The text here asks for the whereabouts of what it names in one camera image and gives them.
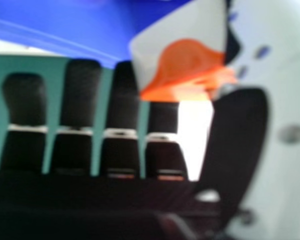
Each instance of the blue object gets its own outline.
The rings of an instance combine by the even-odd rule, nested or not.
[[[113,68],[129,41],[190,0],[0,0],[0,39]]]

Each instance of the orange and white object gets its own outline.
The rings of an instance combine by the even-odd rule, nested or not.
[[[208,100],[224,83],[227,43],[224,0],[193,0],[138,34],[130,43],[140,96],[152,102]]]

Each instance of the teal surface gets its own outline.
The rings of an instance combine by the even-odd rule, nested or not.
[[[68,58],[65,57],[34,57],[34,56],[0,56],[0,155],[5,140],[8,126],[8,111],[2,96],[1,85],[7,74],[13,72],[27,72],[40,74],[44,80],[47,91],[47,125],[48,134],[45,148],[43,173],[48,173],[50,157],[53,149],[55,133],[59,127],[59,116],[61,110],[61,99],[64,82],[64,71]],[[106,122],[106,113],[109,101],[109,93],[112,82],[113,71],[104,68],[98,90],[98,103],[95,114],[93,135],[93,158],[91,175],[96,176],[99,172],[100,149],[103,130]],[[139,148],[141,157],[141,176],[145,176],[144,162],[144,136],[147,131],[147,119],[149,104],[143,102],[139,111]]]

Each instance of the teal background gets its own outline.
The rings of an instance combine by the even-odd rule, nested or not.
[[[43,173],[48,173],[50,157],[53,149],[55,133],[59,127],[61,99],[63,91],[65,67],[69,58],[65,57],[37,57],[37,56],[2,56],[0,55],[0,155],[5,140],[8,126],[8,111],[2,96],[1,85],[7,74],[13,72],[37,73],[45,80],[47,92],[47,125],[48,134],[46,139],[45,157],[42,168]],[[106,113],[109,101],[109,92],[112,83],[113,71],[104,68],[98,89],[97,109],[94,120],[93,152],[91,163],[91,175],[96,176],[99,172],[100,149],[103,130],[105,127]],[[144,136],[147,131],[147,119],[149,103],[142,102],[139,110],[139,154],[141,176],[145,176],[144,161]]]

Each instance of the blue panel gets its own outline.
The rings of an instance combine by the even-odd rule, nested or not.
[[[112,68],[133,36],[189,0],[0,0],[0,39]]]

